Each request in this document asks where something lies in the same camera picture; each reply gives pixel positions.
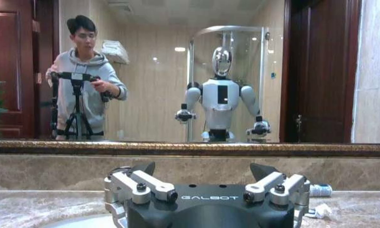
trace humanoid robot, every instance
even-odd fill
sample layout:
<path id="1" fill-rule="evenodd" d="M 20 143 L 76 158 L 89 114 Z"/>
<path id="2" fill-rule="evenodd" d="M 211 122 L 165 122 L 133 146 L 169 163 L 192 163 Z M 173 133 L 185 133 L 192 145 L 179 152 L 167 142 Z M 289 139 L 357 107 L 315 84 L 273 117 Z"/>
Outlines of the humanoid robot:
<path id="1" fill-rule="evenodd" d="M 200 85 L 196 82 L 189 83 L 185 91 L 185 103 L 181 104 L 181 109 L 177 111 L 175 118 L 180 123 L 185 124 L 189 119 L 196 118 L 192 113 L 196 102 L 201 97 L 201 105 L 205 111 L 205 123 L 209 129 L 203 132 L 204 141 L 227 141 L 233 140 L 235 135 L 229 131 L 232 113 L 239 105 L 239 97 L 247 105 L 251 115 L 256 122 L 253 128 L 247 130 L 247 134 L 256 134 L 264 137 L 271 133 L 271 127 L 260 115 L 259 101 L 255 98 L 255 92 L 251 86 L 239 86 L 228 79 L 231 68 L 232 54 L 224 47 L 217 47 L 212 55 L 212 67 L 215 78 L 211 78 Z"/>

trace mirror frame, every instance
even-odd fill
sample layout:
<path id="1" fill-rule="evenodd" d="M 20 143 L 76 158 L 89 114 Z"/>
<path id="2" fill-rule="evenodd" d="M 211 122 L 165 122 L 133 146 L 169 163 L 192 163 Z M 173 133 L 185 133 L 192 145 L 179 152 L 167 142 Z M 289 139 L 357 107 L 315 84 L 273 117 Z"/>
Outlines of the mirror frame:
<path id="1" fill-rule="evenodd" d="M 380 158 L 380 144 L 0 140 L 0 154 Z"/>

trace black hair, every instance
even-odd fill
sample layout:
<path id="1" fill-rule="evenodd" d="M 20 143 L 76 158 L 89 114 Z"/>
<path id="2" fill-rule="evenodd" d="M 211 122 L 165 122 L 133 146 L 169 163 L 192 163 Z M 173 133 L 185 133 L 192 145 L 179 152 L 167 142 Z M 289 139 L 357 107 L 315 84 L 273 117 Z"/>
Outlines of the black hair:
<path id="1" fill-rule="evenodd" d="M 74 35 L 76 31 L 80 28 L 84 28 L 85 30 L 97 33 L 93 21 L 82 15 L 77 15 L 76 18 L 70 18 L 66 22 L 66 25 L 72 35 Z"/>

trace man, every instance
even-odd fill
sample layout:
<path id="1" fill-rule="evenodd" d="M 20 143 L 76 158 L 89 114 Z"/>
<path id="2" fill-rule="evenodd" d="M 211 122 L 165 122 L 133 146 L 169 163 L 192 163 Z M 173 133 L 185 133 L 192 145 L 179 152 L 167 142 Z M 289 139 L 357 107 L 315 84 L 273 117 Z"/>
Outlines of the man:
<path id="1" fill-rule="evenodd" d="M 89 18 L 78 15 L 66 22 L 70 31 L 70 40 L 76 47 L 61 53 L 52 67 L 46 71 L 46 79 L 50 84 L 50 72 L 85 73 L 98 76 L 94 82 L 85 81 L 81 86 L 80 110 L 85 114 L 94 135 L 102 135 L 104 109 L 105 104 L 101 101 L 102 92 L 109 92 L 112 98 L 125 100 L 128 90 L 116 76 L 115 69 L 108 62 L 106 57 L 93 50 L 96 46 L 97 30 L 96 25 Z M 58 80 L 58 114 L 57 114 L 57 140 L 65 139 L 66 120 L 74 111 L 76 99 L 73 87 L 69 80 Z M 70 132 L 74 132 L 76 121 L 73 121 Z M 101 139 L 100 136 L 92 136 L 92 139 Z"/>

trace gray hoodie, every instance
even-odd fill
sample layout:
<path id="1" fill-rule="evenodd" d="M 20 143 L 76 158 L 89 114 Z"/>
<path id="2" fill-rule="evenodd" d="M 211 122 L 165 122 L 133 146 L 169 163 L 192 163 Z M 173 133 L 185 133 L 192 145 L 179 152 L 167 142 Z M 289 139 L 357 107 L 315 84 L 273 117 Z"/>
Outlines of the gray hoodie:
<path id="1" fill-rule="evenodd" d="M 94 52 L 94 58 L 89 62 L 81 62 L 80 59 L 76 57 L 74 49 L 70 49 L 69 51 L 62 52 L 57 56 L 53 65 L 57 66 L 58 72 L 85 73 L 90 74 L 92 76 L 100 76 L 101 80 L 111 82 L 120 88 L 121 93 L 120 96 L 116 97 L 116 99 L 127 99 L 127 87 L 117 78 L 115 69 L 109 64 L 106 57 L 98 52 Z M 70 113 L 74 110 L 74 104 L 76 99 L 73 95 L 73 87 L 70 81 L 66 79 L 60 79 L 57 99 L 57 129 L 60 130 L 65 129 L 65 122 L 69 118 Z M 94 133 L 102 131 L 104 109 L 105 104 L 101 101 L 100 93 L 94 90 L 89 82 L 84 82 L 80 97 L 80 111 L 85 114 L 88 118 L 88 123 Z M 76 122 L 73 121 L 69 131 L 74 132 L 74 128 Z"/>

